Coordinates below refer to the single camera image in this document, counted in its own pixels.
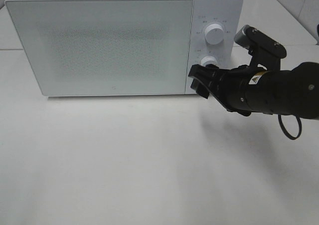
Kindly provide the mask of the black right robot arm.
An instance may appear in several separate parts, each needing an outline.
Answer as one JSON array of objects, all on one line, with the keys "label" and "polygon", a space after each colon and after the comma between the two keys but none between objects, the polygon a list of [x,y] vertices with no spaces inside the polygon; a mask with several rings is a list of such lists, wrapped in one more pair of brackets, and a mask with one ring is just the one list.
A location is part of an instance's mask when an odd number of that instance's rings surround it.
[{"label": "black right robot arm", "polygon": [[221,69],[193,65],[191,88],[204,98],[212,95],[227,111],[319,118],[319,65],[303,62],[293,70],[264,70],[241,65]]}]

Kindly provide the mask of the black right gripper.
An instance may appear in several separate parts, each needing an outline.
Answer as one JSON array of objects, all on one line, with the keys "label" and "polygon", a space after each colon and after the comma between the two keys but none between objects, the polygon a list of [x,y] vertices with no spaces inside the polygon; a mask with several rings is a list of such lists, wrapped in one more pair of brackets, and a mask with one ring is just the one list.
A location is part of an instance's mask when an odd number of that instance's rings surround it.
[{"label": "black right gripper", "polygon": [[193,78],[191,89],[203,98],[209,97],[209,91],[198,80],[212,80],[209,89],[214,98],[228,112],[237,112],[248,117],[252,109],[248,106],[245,90],[253,75],[259,72],[264,72],[264,69],[250,68],[248,65],[241,65],[234,69],[221,69],[214,64],[206,66],[195,64],[191,67],[188,77]]}]

